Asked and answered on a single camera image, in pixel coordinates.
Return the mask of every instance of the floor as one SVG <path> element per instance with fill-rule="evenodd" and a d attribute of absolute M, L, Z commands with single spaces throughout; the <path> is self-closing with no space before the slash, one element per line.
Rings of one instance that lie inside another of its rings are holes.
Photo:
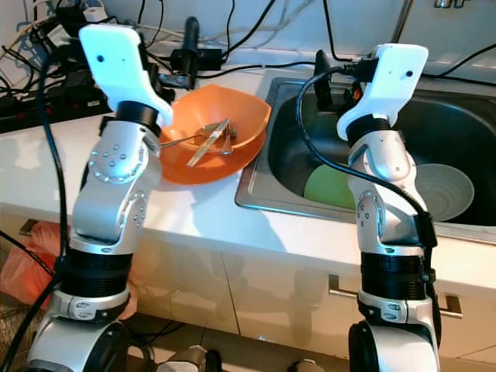
<path fill-rule="evenodd" d="M 145 315 L 135 315 L 130 326 L 137 332 L 158 332 L 166 319 Z M 167 360 L 179 350 L 186 350 L 192 345 L 202 345 L 207 350 L 217 350 L 222 357 L 222 369 L 225 372 L 285 372 L 295 361 L 311 359 L 326 372 L 348 372 L 348 360 L 333 356 L 313 353 L 306 350 L 267 343 L 256 339 L 206 329 L 196 325 L 185 325 L 170 335 L 161 337 L 153 345 L 155 361 Z M 129 354 L 140 357 L 141 352 L 132 348 Z M 128 371 L 137 370 L 139 360 L 132 360 Z M 442 372 L 496 372 L 496 366 L 463 360 L 441 360 Z"/>

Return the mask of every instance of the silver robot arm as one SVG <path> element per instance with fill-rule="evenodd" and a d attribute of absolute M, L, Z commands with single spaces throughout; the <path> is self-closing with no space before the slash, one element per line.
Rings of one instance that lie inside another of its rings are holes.
<path fill-rule="evenodd" d="M 415 189 L 415 162 L 391 127 L 413 94 L 427 49 L 384 44 L 374 57 L 379 59 L 374 77 L 358 104 L 340 118 L 339 135 L 351 145 L 353 169 L 396 184 L 425 209 Z M 439 306 L 416 211 L 380 185 L 353 176 L 348 183 L 362 260 L 358 305 L 366 319 L 350 329 L 350 370 L 439 371 L 440 324 L 434 322 Z"/>
<path fill-rule="evenodd" d="M 135 31 L 93 25 L 80 39 L 116 114 L 88 160 L 62 281 L 29 352 L 28 370 L 121 372 L 129 336 L 117 318 L 129 300 L 126 282 L 146 204 L 160 180 L 159 124 L 171 123 L 172 111 L 151 86 Z"/>

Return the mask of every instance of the green plate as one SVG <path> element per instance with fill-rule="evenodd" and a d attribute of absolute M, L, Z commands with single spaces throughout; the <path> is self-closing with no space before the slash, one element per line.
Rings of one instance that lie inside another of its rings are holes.
<path fill-rule="evenodd" d="M 348 188 L 348 176 L 327 165 L 321 165 L 310 174 L 303 197 L 314 202 L 355 209 L 355 198 Z"/>

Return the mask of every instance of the white plate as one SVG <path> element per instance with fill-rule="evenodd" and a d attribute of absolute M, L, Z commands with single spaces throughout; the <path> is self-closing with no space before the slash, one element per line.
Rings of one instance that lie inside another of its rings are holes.
<path fill-rule="evenodd" d="M 474 185 L 469 177 L 445 164 L 418 165 L 415 186 L 437 222 L 457 217 L 474 200 Z"/>

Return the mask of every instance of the sink basin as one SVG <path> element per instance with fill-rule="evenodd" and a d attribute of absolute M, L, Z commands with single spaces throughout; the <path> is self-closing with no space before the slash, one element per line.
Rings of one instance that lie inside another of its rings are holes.
<path fill-rule="evenodd" d="M 267 141 L 243 172 L 236 203 L 249 208 L 355 223 L 353 210 L 303 198 L 308 177 L 321 163 L 308 151 L 295 120 L 296 94 L 303 81 L 278 78 L 267 97 L 273 107 Z M 343 89 L 337 84 L 335 90 Z M 336 132 L 337 118 L 319 113 L 313 92 L 303 102 L 305 126 L 329 159 L 346 163 L 350 148 Z M 456 218 L 436 223 L 436 232 L 496 243 L 496 98 L 440 91 L 416 91 L 401 110 L 401 131 L 417 164 L 446 164 L 474 184 L 470 207 Z"/>

